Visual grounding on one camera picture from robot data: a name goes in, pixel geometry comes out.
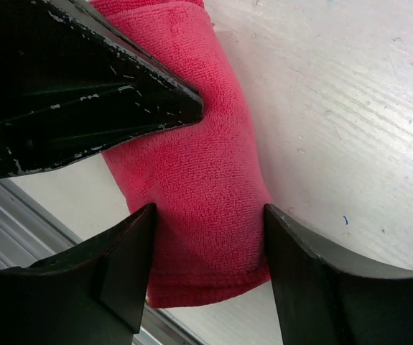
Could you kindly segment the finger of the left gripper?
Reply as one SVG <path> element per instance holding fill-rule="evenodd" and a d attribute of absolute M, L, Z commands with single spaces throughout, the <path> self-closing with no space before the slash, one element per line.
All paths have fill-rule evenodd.
<path fill-rule="evenodd" d="M 0 1 L 0 178 L 73 164 L 200 122 L 203 100 L 153 60 L 119 60 L 66 1 Z"/>
<path fill-rule="evenodd" d="M 119 60 L 153 60 L 154 58 L 116 27 L 87 1 L 66 1 L 65 10 L 85 32 Z"/>

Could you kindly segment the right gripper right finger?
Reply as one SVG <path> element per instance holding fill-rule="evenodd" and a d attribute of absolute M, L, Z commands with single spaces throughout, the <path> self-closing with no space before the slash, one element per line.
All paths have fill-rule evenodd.
<path fill-rule="evenodd" d="M 355 253 L 272 204 L 264 237 L 285 344 L 413 344 L 413 270 Z"/>

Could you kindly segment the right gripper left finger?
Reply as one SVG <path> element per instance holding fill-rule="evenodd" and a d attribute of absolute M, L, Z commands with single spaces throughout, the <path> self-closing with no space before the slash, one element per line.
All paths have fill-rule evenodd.
<path fill-rule="evenodd" d="M 0 344 L 130 344 L 139 332 L 157 210 L 29 267 L 0 270 Z"/>

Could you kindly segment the pink towel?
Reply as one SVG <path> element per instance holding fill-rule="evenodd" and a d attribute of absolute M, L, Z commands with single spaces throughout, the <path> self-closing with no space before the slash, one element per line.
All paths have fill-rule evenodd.
<path fill-rule="evenodd" d="M 199 90 L 203 120 L 103 153 L 130 211 L 157 207 L 153 308 L 202 306 L 268 281 L 254 125 L 202 1 L 94 1 L 135 43 Z"/>

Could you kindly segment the aluminium mounting rail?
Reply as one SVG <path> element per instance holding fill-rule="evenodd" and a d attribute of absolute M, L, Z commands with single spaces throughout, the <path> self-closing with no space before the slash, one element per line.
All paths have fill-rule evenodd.
<path fill-rule="evenodd" d="M 0 180 L 0 270 L 26 268 L 84 242 L 13 182 Z M 196 344 L 197 338 L 146 302 L 130 344 Z"/>

